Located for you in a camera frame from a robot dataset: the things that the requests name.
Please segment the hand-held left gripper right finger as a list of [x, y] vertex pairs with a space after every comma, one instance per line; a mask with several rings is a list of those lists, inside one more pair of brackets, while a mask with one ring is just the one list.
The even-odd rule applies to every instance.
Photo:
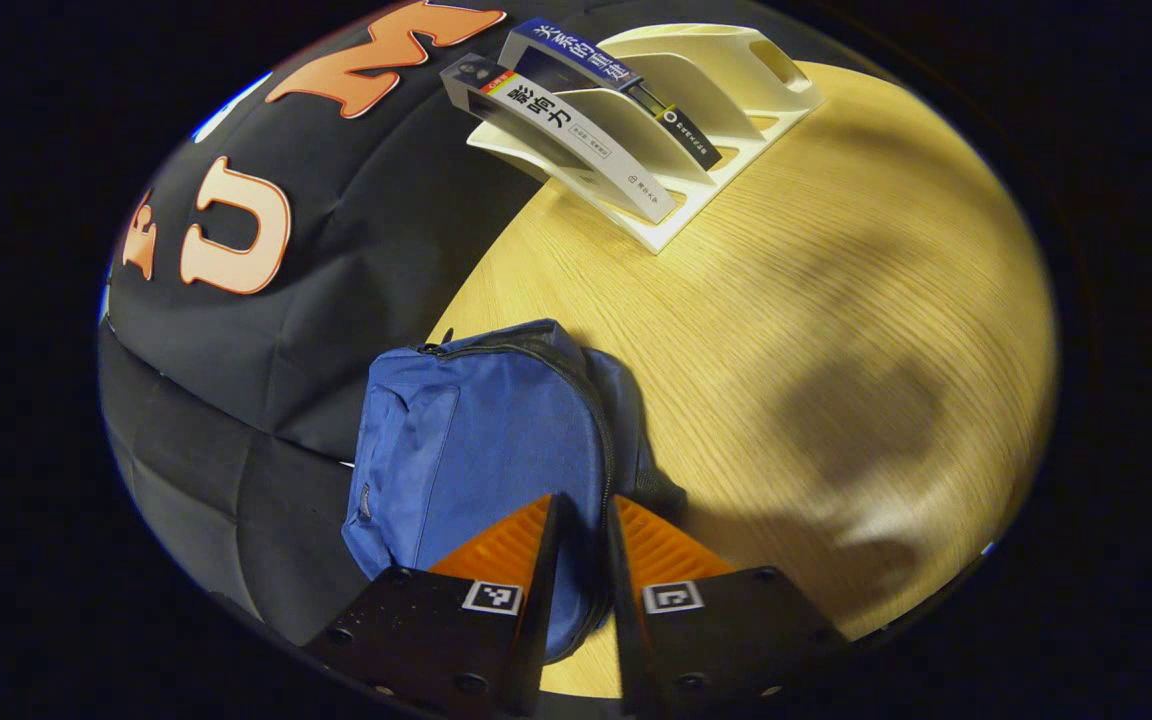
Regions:
[[733, 568], [626, 497], [605, 533], [627, 715], [780, 717], [849, 651], [774, 566]]

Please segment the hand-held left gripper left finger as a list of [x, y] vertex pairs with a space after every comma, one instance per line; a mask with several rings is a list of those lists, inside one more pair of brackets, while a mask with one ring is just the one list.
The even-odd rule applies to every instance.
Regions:
[[411, 717], [535, 714], [563, 529], [544, 495], [429, 570], [393, 564], [303, 650]]

